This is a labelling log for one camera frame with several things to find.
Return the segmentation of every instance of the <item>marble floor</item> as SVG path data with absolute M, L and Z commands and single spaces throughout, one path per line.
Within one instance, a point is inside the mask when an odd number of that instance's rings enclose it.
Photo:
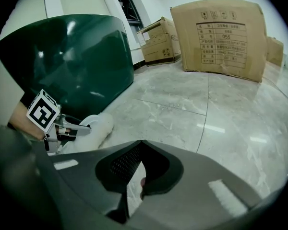
M 261 197 L 288 178 L 288 71 L 267 63 L 262 83 L 184 72 L 182 62 L 142 67 L 105 112 L 114 130 L 103 148 L 149 139 L 206 155 Z M 129 185 L 139 198 L 141 165 Z

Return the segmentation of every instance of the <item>window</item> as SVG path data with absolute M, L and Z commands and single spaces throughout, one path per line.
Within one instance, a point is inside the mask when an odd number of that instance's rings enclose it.
M 121 8 L 124 11 L 124 14 L 127 18 L 127 21 L 131 27 L 132 33 L 137 43 L 139 43 L 139 39 L 136 35 L 136 32 L 143 28 L 142 21 L 140 16 L 133 4 L 132 0 L 118 0 L 120 2 Z

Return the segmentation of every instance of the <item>dark green panel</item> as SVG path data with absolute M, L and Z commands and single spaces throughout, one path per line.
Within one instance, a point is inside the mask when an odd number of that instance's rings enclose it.
M 133 65 L 120 19 L 64 15 L 32 23 L 0 41 L 0 58 L 29 105 L 44 89 L 62 112 L 99 114 L 133 82 Z

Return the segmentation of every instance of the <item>large cardboard box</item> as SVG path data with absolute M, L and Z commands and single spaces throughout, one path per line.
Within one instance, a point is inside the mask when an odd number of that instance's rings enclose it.
M 284 54 L 284 44 L 275 38 L 267 37 L 267 45 L 267 61 L 281 67 Z
M 173 21 L 161 17 L 138 31 L 137 35 L 148 66 L 175 62 L 181 57 Z
M 256 3 L 203 0 L 171 8 L 185 71 L 217 72 L 261 82 L 264 15 Z

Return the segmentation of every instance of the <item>green curved cover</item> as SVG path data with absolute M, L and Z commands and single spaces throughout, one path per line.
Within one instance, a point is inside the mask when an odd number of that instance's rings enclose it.
M 64 114 L 99 114 L 133 82 L 132 57 L 120 19 L 74 14 L 41 20 L 0 41 L 0 58 L 29 105 L 41 89 Z

